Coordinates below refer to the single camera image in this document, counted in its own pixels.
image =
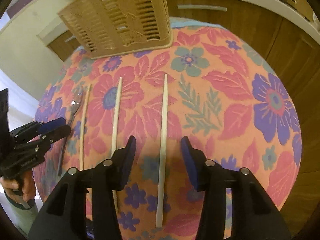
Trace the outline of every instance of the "table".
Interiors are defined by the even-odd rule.
[[[188,179],[180,140],[222,167],[249,168],[280,209],[297,177],[301,131],[283,84],[248,44],[218,25],[171,19],[170,48],[92,60],[80,49],[65,62],[60,76],[40,100],[35,119],[70,117],[75,89],[91,83],[84,139],[84,168],[111,154],[116,87],[123,77],[117,147],[137,139],[129,182],[118,192],[118,221],[124,239],[194,239],[204,194]],[[155,228],[164,73],[168,74],[168,133],[164,227]],[[64,172],[79,168],[82,109],[68,140]],[[42,200],[57,184],[62,140],[34,168]],[[231,229],[231,192],[227,191],[225,237]],[[87,217],[92,218],[91,195]]]

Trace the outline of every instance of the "drawer handle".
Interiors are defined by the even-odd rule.
[[[202,4],[178,4],[178,9],[204,9],[215,11],[227,11],[227,7],[215,6],[215,5],[202,5]]]
[[[70,38],[67,38],[64,42],[67,43],[68,41],[71,41],[71,40],[73,40],[75,38],[76,38],[76,36],[73,35]]]

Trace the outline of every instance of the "basket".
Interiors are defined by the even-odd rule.
[[[75,0],[59,13],[91,58],[171,46],[166,0]]]

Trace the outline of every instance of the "round table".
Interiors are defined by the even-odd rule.
[[[124,239],[195,237],[203,192],[191,186],[180,152],[188,135],[194,148],[222,167],[249,168],[280,209],[298,174],[301,131],[283,84],[248,44],[221,26],[175,23],[170,48],[92,60],[84,49],[65,62],[40,100],[35,119],[68,120],[75,89],[91,83],[84,136],[84,168],[110,157],[116,87],[123,77],[117,148],[129,136],[137,150],[129,182],[118,192],[118,221]],[[163,228],[155,227],[164,73],[168,74],[168,129]],[[63,171],[79,167],[82,108],[68,139]],[[57,184],[62,140],[34,168],[42,200]],[[91,195],[87,217],[92,218]],[[227,192],[225,237],[230,235]]]

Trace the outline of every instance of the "fork handle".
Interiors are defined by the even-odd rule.
[[[68,122],[68,125],[71,127],[72,125],[72,122],[73,122],[73,119],[74,119],[74,115],[72,115],[70,117],[70,120]],[[58,164],[58,176],[60,177],[61,176],[61,173],[62,173],[62,163],[63,163],[63,158],[64,158],[64,152],[66,150],[66,146],[67,146],[67,140],[68,140],[68,137],[65,137],[63,139],[63,145],[62,145],[62,148],[61,148],[61,152],[60,152],[60,156],[59,156],[59,164]]]

